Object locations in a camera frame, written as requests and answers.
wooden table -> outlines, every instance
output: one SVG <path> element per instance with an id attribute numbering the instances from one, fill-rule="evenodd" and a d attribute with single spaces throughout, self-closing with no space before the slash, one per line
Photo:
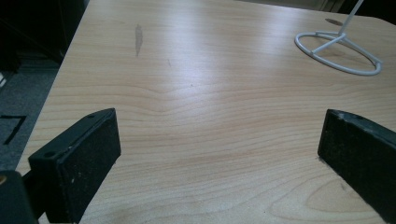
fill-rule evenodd
<path id="1" fill-rule="evenodd" d="M 350 23 L 349 38 L 384 61 L 378 76 L 359 77 L 295 46 L 300 32 L 338 30 L 328 18 L 346 15 L 91 0 L 18 170 L 80 118 L 115 107 L 122 155 L 81 223 L 382 223 L 317 150 L 327 108 L 396 130 L 396 27 Z M 342 47 L 323 54 L 372 69 Z"/>

white metal stand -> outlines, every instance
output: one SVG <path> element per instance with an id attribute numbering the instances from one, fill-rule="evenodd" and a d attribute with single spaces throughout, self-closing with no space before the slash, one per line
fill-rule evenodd
<path id="1" fill-rule="evenodd" d="M 297 34 L 297 36 L 294 39 L 294 42 L 296 43 L 297 47 L 299 47 L 300 50 L 302 50 L 307 55 L 311 56 L 313 59 L 315 59 L 315 60 L 317 60 L 317 61 L 319 61 L 321 63 L 327 64 L 330 67 L 339 69 L 341 71 L 348 72 L 348 73 L 355 74 L 355 75 L 360 75 L 360 76 L 373 76 L 373 75 L 378 74 L 381 71 L 381 69 L 382 69 L 382 66 L 381 66 L 382 62 L 378 58 L 376 58 L 373 54 L 371 54 L 367 50 L 361 48 L 360 46 L 358 46 L 357 44 L 355 44 L 351 40 L 349 40 L 347 38 L 347 34 L 344 33 L 345 29 L 347 28 L 347 25 L 351 21 L 352 17 L 355 15 L 356 11 L 358 11 L 358 8 L 361 6 L 363 1 L 364 0 L 359 0 L 359 2 L 356 4 L 356 6 L 352 9 L 352 11 L 350 12 L 349 16 L 346 18 L 346 21 L 344 22 L 344 24 L 341 27 L 339 32 L 316 31 L 314 33 L 300 33 L 300 34 Z M 306 48 L 300 42 L 300 38 L 303 37 L 303 36 L 320 37 L 320 38 L 328 39 L 330 41 L 327 42 L 326 44 L 316 48 L 316 49 L 310 50 L 310 49 Z M 344 66 L 342 66 L 340 64 L 337 64 L 337 63 L 332 63 L 329 60 L 326 60 L 326 59 L 318 56 L 318 52 L 320 52 L 323 49 L 326 49 L 327 47 L 329 47 L 330 45 L 332 45 L 334 43 L 340 43 L 340 44 L 342 44 L 342 45 L 344 45 L 344 46 L 346 46 L 348 48 L 354 49 L 358 53 L 364 55 L 375 66 L 375 70 L 374 71 L 356 70 L 356 69 L 344 67 Z"/>

circular wire base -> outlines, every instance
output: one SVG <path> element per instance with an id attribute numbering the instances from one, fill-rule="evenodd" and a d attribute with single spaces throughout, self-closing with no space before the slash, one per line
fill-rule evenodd
<path id="1" fill-rule="evenodd" d="M 303 36 L 313 36 L 313 37 L 319 37 L 319 38 L 325 38 L 328 40 L 331 40 L 329 43 L 326 43 L 320 47 L 318 47 L 317 49 L 314 50 L 310 50 L 308 48 L 306 48 L 301 42 L 300 42 L 300 38 Z M 378 74 L 381 69 L 382 69 L 382 62 L 377 59 L 374 55 L 372 55 L 371 53 L 369 53 L 368 51 L 366 51 L 365 49 L 362 49 L 361 47 L 359 47 L 358 45 L 356 45 L 355 43 L 353 43 L 352 41 L 350 41 L 347 38 L 346 34 L 341 34 L 339 35 L 336 32 L 321 32 L 321 31 L 317 31 L 314 33 L 300 33 L 297 34 L 297 36 L 294 39 L 295 44 L 297 45 L 297 47 L 302 50 L 305 54 L 309 55 L 310 57 L 312 57 L 313 59 L 324 63 L 330 67 L 333 67 L 335 69 L 341 70 L 343 72 L 347 72 L 347 73 L 351 73 L 351 74 L 355 74 L 355 75 L 359 75 L 359 76 L 374 76 L 376 74 Z M 334 43 L 340 43 L 350 49 L 354 49 L 355 51 L 357 51 L 358 53 L 362 54 L 363 56 L 365 56 L 367 59 L 370 60 L 370 62 L 373 64 L 373 66 L 375 67 L 375 70 L 373 71 L 364 71 L 364 70 L 357 70 L 357 69 L 352 69 L 352 68 L 348 68 L 348 67 L 344 67 L 343 65 L 340 65 L 338 63 L 333 63 L 330 62 L 327 59 L 324 59 L 320 56 L 317 55 L 317 53 L 323 49 L 326 49 L 327 47 L 329 47 L 331 44 Z"/>

